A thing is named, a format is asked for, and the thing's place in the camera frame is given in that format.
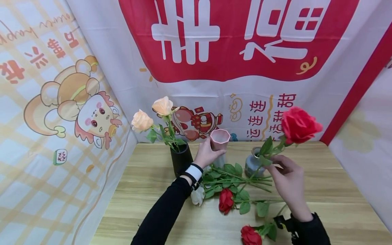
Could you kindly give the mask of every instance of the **white wristband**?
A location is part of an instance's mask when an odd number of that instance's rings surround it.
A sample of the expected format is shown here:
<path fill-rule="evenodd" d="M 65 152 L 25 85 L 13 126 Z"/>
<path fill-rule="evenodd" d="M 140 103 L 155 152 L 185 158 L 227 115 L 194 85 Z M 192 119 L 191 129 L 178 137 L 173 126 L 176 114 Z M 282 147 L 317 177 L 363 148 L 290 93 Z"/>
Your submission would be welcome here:
<path fill-rule="evenodd" d="M 197 182 L 199 182 L 201 175 L 202 175 L 202 172 L 197 167 L 195 167 L 193 165 L 189 166 L 189 168 L 185 172 L 192 175 Z"/>

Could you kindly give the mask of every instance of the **black sweater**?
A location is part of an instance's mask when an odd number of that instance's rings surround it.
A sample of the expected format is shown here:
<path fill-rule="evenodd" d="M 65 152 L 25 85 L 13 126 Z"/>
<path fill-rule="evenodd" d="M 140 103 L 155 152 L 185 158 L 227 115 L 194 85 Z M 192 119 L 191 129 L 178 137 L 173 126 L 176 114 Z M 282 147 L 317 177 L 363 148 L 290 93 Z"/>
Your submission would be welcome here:
<path fill-rule="evenodd" d="M 191 194 L 191 187 L 184 178 L 177 178 L 154 204 L 139 227 L 131 245 L 163 245 L 176 219 Z M 297 222 L 299 239 L 294 245 L 330 245 L 327 232 L 317 215 L 310 222 Z"/>

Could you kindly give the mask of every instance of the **white rose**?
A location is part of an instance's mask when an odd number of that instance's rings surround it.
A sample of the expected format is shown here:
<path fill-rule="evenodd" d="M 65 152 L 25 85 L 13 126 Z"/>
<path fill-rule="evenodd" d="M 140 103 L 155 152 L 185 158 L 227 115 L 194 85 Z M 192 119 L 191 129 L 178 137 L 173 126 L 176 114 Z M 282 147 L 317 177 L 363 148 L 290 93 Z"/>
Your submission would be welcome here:
<path fill-rule="evenodd" d="M 191 199 L 194 205 L 201 206 L 205 197 L 203 185 L 200 185 L 196 191 L 191 192 Z"/>
<path fill-rule="evenodd" d="M 158 99 L 154 102 L 152 105 L 152 108 L 156 113 L 162 115 L 162 116 L 168 116 L 172 114 L 172 108 L 173 108 L 173 102 L 169 100 L 167 96 Z"/>
<path fill-rule="evenodd" d="M 139 111 L 133 115 L 131 124 L 132 130 L 140 133 L 142 131 L 147 131 L 154 124 L 154 121 L 147 113 L 139 109 Z"/>

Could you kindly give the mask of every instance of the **fabric backdrop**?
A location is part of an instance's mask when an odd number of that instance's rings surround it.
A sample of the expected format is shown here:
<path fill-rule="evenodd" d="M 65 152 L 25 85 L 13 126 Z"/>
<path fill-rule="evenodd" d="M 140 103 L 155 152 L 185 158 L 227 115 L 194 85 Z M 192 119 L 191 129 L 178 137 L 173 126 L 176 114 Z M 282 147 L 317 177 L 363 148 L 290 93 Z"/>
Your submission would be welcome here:
<path fill-rule="evenodd" d="M 216 128 L 276 138 L 300 106 L 329 143 L 392 54 L 389 0 L 68 2 L 128 120 L 160 122 L 151 105 L 169 96 L 190 141 Z"/>
<path fill-rule="evenodd" d="M 330 149 L 392 232 L 392 59 L 330 144 Z"/>
<path fill-rule="evenodd" d="M 0 2 L 0 71 L 0 244 L 89 244 L 137 140 L 66 1 Z"/>

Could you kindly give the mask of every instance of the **black vase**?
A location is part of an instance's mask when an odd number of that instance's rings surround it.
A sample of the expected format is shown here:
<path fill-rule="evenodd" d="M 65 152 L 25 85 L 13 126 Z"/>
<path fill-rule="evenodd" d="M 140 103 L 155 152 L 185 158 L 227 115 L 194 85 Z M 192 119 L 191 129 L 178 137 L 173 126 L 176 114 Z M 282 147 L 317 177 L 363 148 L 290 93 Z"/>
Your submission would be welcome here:
<path fill-rule="evenodd" d="M 172 148 L 170 148 L 174 174 L 176 175 L 176 177 L 179 176 L 181 170 L 185 170 L 184 168 L 189 166 L 193 162 L 192 154 L 189 149 L 188 143 L 186 143 L 185 145 L 179 145 L 178 147 L 180 148 L 179 152 L 176 152 Z"/>

